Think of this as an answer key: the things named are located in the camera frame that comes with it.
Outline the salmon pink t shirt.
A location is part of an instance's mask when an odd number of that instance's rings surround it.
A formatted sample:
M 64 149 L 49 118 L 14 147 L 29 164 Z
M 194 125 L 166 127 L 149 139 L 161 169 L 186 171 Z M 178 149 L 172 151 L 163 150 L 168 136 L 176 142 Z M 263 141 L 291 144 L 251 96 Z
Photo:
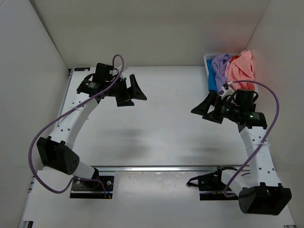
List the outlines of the salmon pink t shirt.
M 228 83 L 239 80 L 254 81 L 254 66 L 251 51 L 244 50 L 238 58 L 231 60 L 226 67 L 225 76 Z

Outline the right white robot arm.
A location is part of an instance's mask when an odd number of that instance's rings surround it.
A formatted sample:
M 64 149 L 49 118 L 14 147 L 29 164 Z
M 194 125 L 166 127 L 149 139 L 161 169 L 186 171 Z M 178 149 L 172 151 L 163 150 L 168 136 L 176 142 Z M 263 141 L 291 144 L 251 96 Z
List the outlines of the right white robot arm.
M 218 124 L 225 118 L 236 123 L 246 149 L 248 177 L 242 176 L 242 168 L 221 168 L 213 178 L 213 186 L 226 197 L 236 196 L 244 214 L 277 216 L 292 193 L 283 187 L 275 171 L 267 141 L 270 127 L 264 114 L 256 112 L 257 98 L 254 90 L 238 89 L 224 98 L 211 91 L 191 113 Z

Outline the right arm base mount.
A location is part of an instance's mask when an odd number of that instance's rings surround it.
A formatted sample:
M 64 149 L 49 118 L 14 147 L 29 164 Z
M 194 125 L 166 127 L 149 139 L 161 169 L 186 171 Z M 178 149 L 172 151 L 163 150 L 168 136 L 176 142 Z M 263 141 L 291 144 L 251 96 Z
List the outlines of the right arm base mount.
M 224 196 L 225 184 L 221 181 L 221 176 L 225 170 L 236 171 L 237 169 L 228 166 L 218 166 L 214 172 L 190 178 L 186 186 L 199 189 L 200 201 L 238 200 L 237 196 L 231 198 Z

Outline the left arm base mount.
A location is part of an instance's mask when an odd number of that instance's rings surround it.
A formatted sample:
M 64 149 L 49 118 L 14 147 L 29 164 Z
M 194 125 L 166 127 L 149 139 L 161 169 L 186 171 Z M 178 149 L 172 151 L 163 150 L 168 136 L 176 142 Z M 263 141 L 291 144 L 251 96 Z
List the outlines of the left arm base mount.
M 99 179 L 105 190 L 96 181 L 73 180 L 69 194 L 70 198 L 111 200 L 114 190 L 114 172 L 99 172 Z

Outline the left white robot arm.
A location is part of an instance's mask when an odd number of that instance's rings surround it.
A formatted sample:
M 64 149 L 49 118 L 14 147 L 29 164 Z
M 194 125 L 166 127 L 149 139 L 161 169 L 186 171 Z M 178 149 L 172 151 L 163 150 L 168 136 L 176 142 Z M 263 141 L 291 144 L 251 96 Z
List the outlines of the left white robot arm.
M 44 166 L 56 171 L 83 178 L 88 189 L 99 185 L 95 168 L 85 164 L 73 151 L 74 143 L 91 112 L 105 97 L 115 97 L 118 107 L 133 106 L 133 99 L 146 100 L 133 74 L 131 86 L 127 87 L 126 78 L 119 78 L 111 88 L 113 76 L 105 77 L 89 74 L 76 90 L 70 113 L 58 121 L 55 130 L 47 137 L 40 137 L 37 148 Z

